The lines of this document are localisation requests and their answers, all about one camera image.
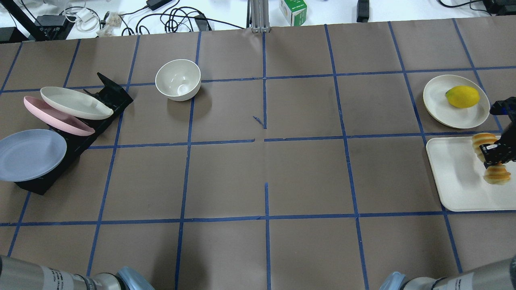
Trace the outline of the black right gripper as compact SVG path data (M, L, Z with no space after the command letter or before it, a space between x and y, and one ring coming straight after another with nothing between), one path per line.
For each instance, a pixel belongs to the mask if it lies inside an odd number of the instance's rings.
M491 106L489 112L495 116L507 115L510 119L510 124L496 143L481 145L485 169L516 160L516 98L509 97L505 100L496 101Z

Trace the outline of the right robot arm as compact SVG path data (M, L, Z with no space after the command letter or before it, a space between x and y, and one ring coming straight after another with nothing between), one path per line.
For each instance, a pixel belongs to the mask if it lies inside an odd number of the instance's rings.
M479 133L427 143L437 191L455 212L515 210L515 97L496 101L490 114L506 115L510 125L501 136ZM393 272L382 290L514 290L515 257L442 278L409 279Z

